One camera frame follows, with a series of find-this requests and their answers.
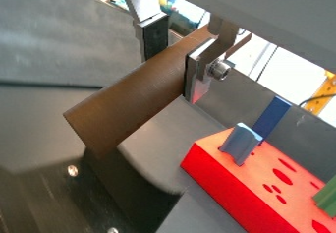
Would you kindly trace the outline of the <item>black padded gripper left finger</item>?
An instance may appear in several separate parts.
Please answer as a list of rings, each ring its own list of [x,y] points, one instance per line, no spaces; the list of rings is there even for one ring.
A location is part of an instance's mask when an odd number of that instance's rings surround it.
[[[168,15],[160,9],[158,0],[125,0],[125,4],[140,43],[141,61],[146,61],[168,47]]]

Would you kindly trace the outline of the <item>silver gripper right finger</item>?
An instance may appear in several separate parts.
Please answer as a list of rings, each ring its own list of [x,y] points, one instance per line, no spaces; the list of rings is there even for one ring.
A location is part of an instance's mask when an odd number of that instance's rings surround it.
[[[184,97],[196,103],[210,88],[210,81],[221,81],[229,67],[218,57],[234,43],[238,26],[216,15],[209,16],[206,33],[209,37],[189,52],[185,58]]]

